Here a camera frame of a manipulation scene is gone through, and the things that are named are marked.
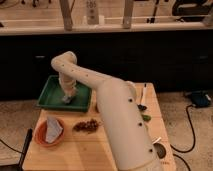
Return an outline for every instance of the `table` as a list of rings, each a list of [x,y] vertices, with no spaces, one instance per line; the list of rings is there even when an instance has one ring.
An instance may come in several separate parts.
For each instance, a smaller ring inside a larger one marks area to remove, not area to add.
[[[142,87],[143,83],[136,83],[137,103],[140,100]],[[151,121],[147,123],[150,137],[152,140],[161,137],[161,143],[167,150],[166,157],[161,159],[164,170],[175,171],[175,161],[152,83],[147,83],[146,106],[147,110],[144,111],[144,114],[152,117]],[[25,171],[116,171],[103,125],[98,128],[97,132],[91,134],[72,131],[73,126],[80,121],[94,118],[101,123],[100,114],[95,108],[96,93],[93,91],[87,113],[42,109],[35,129],[46,120],[48,115],[51,115],[62,119],[67,125],[68,131],[64,140],[51,148],[41,147],[33,139],[26,154],[23,169]]]

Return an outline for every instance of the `green object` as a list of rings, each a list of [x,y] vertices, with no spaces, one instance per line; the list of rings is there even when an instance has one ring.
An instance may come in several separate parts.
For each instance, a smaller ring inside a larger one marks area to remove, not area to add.
[[[38,106],[52,110],[87,112],[90,105],[92,91],[89,87],[79,82],[77,82],[76,88],[76,96],[69,104],[65,104],[62,101],[64,92],[62,91],[61,86],[58,82],[58,76],[51,75],[49,76],[38,99]]]
[[[152,119],[151,116],[149,116],[149,115],[142,114],[142,117],[143,117],[143,120],[146,122],[149,122]]]

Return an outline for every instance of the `food pile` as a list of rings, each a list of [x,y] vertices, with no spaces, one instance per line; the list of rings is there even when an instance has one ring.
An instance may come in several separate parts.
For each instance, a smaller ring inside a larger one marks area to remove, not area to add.
[[[95,119],[91,119],[90,121],[86,121],[86,122],[78,122],[73,127],[73,130],[93,133],[97,131],[98,127],[99,127],[99,123]]]

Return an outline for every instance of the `chair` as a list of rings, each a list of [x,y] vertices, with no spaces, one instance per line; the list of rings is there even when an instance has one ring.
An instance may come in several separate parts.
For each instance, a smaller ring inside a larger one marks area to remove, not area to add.
[[[172,15],[181,16],[180,19],[186,22],[202,21],[213,7],[213,3],[204,5],[206,2],[207,0],[176,0],[172,7]],[[192,6],[181,7],[181,5],[188,4],[192,4]]]

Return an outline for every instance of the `terracotta bowl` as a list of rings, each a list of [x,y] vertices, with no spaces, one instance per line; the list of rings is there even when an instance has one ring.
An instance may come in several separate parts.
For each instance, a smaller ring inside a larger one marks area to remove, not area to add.
[[[58,136],[58,138],[55,141],[53,141],[52,143],[48,143],[45,141],[46,133],[47,133],[47,121],[44,121],[39,125],[39,127],[36,129],[36,132],[35,132],[34,140],[37,144],[39,144],[43,147],[52,147],[52,146],[57,145],[58,143],[60,143],[63,140],[64,134],[66,132],[65,131],[66,127],[65,127],[64,121],[62,121],[61,119],[58,119],[58,118],[57,118],[57,121],[63,128],[62,133]]]

